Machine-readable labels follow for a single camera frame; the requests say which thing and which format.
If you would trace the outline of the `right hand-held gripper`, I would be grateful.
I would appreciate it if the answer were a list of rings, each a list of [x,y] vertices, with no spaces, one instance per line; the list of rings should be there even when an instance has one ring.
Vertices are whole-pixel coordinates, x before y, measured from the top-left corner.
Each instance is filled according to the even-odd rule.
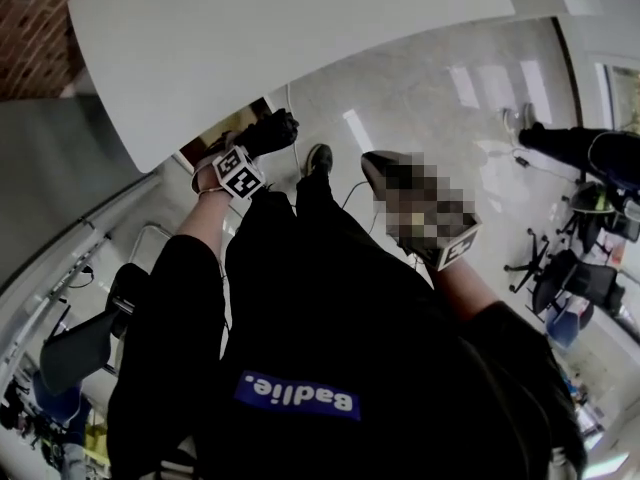
[[[387,150],[363,153],[360,165],[385,203],[387,233],[404,251],[442,271],[471,249],[481,228],[475,202],[436,166]]]

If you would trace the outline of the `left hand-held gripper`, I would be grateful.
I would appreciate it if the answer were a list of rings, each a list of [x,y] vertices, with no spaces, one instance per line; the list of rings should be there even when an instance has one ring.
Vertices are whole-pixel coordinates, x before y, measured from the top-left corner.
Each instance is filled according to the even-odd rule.
[[[218,182],[218,186],[212,189],[199,186],[199,173],[207,167],[213,168]],[[264,186],[264,176],[250,159],[246,149],[237,145],[208,152],[196,164],[191,180],[191,188],[198,195],[225,191],[238,199],[249,199]]]

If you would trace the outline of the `person's left forearm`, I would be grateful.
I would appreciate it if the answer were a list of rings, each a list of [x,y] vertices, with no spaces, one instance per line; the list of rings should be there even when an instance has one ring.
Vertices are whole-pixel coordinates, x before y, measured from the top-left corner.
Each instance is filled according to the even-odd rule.
[[[232,198],[220,187],[205,190],[177,230],[178,235],[190,236],[207,245],[220,258],[223,224]]]

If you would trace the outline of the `person's right forearm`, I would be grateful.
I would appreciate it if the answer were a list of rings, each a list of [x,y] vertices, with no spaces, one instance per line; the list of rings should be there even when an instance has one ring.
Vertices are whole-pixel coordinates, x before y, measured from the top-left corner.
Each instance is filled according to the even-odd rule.
[[[468,321],[500,301],[496,293],[464,260],[459,259],[443,270],[429,270],[434,289],[459,321]]]

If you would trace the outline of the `white table top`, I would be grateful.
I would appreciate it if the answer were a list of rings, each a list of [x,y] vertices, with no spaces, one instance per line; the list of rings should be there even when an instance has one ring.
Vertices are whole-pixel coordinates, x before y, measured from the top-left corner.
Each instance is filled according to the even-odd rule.
[[[149,172],[290,81],[418,32],[510,16],[511,0],[70,0],[97,93]]]

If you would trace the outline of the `person's dark shoe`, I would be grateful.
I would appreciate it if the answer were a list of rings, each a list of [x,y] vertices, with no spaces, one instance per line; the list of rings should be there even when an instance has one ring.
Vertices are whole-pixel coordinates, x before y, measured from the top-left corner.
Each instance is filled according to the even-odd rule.
[[[328,178],[333,168],[333,153],[329,145],[318,143],[308,153],[304,165],[304,176]]]

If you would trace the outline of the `person's black trousers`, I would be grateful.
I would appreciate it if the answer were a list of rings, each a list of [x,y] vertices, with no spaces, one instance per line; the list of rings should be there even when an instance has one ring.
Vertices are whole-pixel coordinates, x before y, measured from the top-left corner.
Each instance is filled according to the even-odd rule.
[[[296,214],[306,226],[316,229],[348,228],[356,223],[335,201],[329,175],[324,171],[313,171],[303,177],[296,189]]]

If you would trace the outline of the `white metal rack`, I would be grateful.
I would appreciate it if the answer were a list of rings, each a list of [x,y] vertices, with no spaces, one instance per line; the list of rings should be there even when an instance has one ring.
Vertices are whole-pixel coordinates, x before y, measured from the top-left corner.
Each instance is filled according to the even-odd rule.
[[[128,262],[150,273],[172,234],[163,226],[148,222],[138,233]]]

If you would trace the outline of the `person's black shirt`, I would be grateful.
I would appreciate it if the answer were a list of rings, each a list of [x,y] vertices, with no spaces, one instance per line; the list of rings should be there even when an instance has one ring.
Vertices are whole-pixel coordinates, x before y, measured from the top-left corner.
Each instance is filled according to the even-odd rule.
[[[545,338],[459,321],[356,222],[257,196],[220,258],[176,234],[126,330],[114,480],[548,480],[587,463]]]

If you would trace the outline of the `black office chair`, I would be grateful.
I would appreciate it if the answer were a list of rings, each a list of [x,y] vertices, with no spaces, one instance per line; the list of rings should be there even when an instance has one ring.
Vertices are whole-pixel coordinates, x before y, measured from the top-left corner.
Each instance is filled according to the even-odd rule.
[[[584,182],[578,185],[571,196],[563,195],[561,201],[567,205],[571,216],[555,233],[557,236],[566,235],[569,240],[577,234],[583,254],[586,255],[597,243],[604,217],[615,212],[608,198],[607,187],[596,181]]]
[[[509,285],[511,293],[519,292],[531,280],[535,282],[530,291],[531,313],[539,317],[552,307],[562,312],[568,308],[568,304],[562,307],[557,304],[562,295],[584,299],[610,316],[620,312],[625,289],[618,284],[618,271],[614,267],[587,263],[571,249],[551,254],[547,235],[538,237],[531,228],[527,229],[527,234],[532,240],[530,260],[517,266],[505,264],[503,270],[509,274],[523,274],[517,285]]]

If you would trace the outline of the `blue plastic bin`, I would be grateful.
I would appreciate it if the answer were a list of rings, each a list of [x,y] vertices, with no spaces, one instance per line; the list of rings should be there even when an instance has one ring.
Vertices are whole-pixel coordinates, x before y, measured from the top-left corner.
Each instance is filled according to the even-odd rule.
[[[592,303],[584,303],[577,309],[571,309],[569,304],[561,307],[554,302],[546,313],[546,335],[554,344],[566,350],[571,347],[580,332],[590,323],[593,314],[594,305]]]

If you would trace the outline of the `large window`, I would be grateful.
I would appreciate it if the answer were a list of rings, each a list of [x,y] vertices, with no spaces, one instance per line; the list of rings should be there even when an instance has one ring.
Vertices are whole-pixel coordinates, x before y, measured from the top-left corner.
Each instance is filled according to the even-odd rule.
[[[606,127],[640,135],[640,71],[595,65]]]

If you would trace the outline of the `blue chair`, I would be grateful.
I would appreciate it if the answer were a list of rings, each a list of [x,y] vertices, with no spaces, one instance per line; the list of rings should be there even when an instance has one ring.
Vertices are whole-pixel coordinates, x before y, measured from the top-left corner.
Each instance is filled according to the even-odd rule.
[[[92,405],[82,393],[81,385],[76,384],[53,394],[37,370],[32,377],[32,386],[39,408],[66,429],[64,442],[83,446]]]

